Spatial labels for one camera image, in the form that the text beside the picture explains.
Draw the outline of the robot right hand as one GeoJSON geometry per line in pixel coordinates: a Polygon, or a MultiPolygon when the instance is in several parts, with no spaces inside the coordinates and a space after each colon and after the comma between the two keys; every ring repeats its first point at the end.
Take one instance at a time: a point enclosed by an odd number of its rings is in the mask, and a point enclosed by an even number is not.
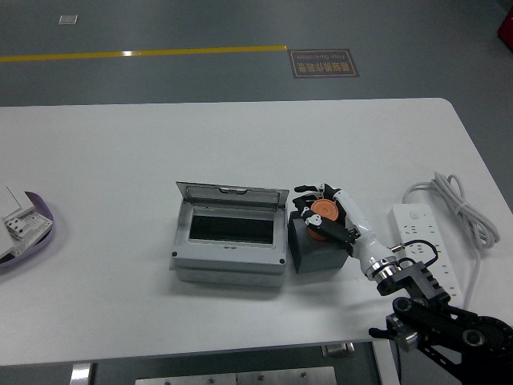
{"type": "Polygon", "coordinates": [[[294,191],[299,196],[293,199],[293,204],[306,228],[339,243],[350,256],[359,260],[369,280],[380,283],[399,271],[396,257],[377,239],[366,215],[347,192],[328,184],[303,184],[294,191]],[[339,213],[337,220],[313,211],[317,198],[335,204],[339,213]]]}

